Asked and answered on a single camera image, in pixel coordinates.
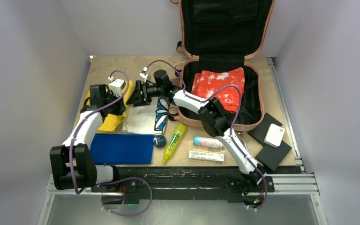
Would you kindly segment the yellow cloth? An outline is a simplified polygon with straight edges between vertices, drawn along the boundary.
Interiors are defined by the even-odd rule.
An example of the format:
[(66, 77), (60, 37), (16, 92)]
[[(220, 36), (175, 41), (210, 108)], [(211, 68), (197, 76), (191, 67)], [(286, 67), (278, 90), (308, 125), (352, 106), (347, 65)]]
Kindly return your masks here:
[[(122, 95), (118, 98), (121, 98), (124, 101), (126, 106), (126, 111), (121, 116), (111, 115), (105, 116), (105, 109), (99, 111), (97, 114), (102, 116), (103, 122), (102, 125), (97, 129), (98, 133), (111, 133), (116, 130), (116, 128), (126, 119), (128, 115), (128, 106), (126, 104), (127, 100), (130, 98), (135, 87), (133, 81), (126, 81), (126, 86), (122, 90)], [(94, 111), (100, 107), (105, 106), (105, 100), (109, 97), (112, 92), (108, 88), (108, 84), (94, 84), (89, 87), (88, 94), (83, 103), (82, 112), (84, 111)], [(118, 100), (110, 103), (109, 105), (115, 104)]]

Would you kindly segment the white shirt blue flower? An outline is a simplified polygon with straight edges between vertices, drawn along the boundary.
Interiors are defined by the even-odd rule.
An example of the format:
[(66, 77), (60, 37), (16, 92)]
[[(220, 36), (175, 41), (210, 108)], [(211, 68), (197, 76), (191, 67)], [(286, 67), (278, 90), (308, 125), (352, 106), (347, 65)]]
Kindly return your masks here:
[(167, 124), (169, 104), (163, 97), (154, 97), (150, 105), (131, 106), (122, 123), (124, 133), (162, 135)]

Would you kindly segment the red white tie-dye cloth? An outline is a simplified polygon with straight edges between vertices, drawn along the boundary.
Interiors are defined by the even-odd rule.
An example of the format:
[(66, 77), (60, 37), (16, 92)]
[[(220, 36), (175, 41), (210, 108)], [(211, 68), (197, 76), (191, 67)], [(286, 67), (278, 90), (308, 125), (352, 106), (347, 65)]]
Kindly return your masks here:
[(227, 87), (224, 90), (219, 91), (219, 89), (228, 85), (236, 86), (241, 94), (243, 93), (245, 74), (242, 67), (228, 72), (211, 72), (203, 70), (202, 72), (197, 73), (194, 78), (191, 94), (201, 98), (208, 98), (215, 95), (215, 98), (220, 101), (227, 112), (236, 113), (240, 106), (240, 97), (236, 88)]

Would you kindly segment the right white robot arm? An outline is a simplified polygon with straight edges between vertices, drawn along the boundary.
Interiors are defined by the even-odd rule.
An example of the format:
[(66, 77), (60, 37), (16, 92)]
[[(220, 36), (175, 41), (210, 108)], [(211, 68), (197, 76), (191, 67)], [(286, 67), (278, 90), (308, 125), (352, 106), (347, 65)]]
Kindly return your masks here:
[(187, 92), (184, 88), (174, 85), (165, 70), (157, 70), (154, 73), (155, 83), (147, 80), (146, 67), (140, 72), (140, 77), (143, 80), (135, 82), (135, 89), (127, 105), (149, 105), (152, 98), (164, 97), (169, 103), (198, 114), (205, 132), (218, 139), (235, 159), (245, 177), (246, 188), (255, 191), (262, 184), (267, 184), (266, 172), (259, 166), (248, 147), (237, 137), (226, 110), (214, 95), (202, 98)]

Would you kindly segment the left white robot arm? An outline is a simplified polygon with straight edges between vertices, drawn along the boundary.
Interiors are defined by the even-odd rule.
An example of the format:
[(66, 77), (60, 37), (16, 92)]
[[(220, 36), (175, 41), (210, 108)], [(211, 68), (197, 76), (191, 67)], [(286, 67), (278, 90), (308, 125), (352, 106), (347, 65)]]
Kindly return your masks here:
[(96, 165), (90, 147), (105, 119), (125, 112), (123, 97), (126, 88), (122, 79), (90, 86), (76, 127), (63, 144), (52, 147), (49, 153), (57, 190), (75, 189), (81, 192), (100, 183), (110, 192), (120, 188), (121, 179), (115, 175), (114, 168)]

